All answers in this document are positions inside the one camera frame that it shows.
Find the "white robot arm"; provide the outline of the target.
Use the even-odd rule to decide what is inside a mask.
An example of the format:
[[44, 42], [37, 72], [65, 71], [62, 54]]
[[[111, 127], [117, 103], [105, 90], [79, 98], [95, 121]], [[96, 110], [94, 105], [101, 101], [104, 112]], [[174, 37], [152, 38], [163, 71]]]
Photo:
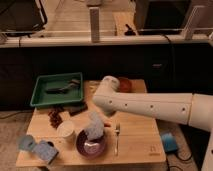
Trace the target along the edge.
[[213, 171], [213, 95], [193, 93], [120, 93], [119, 80], [105, 76], [93, 103], [106, 115], [116, 111], [189, 125], [210, 133], [201, 171]]

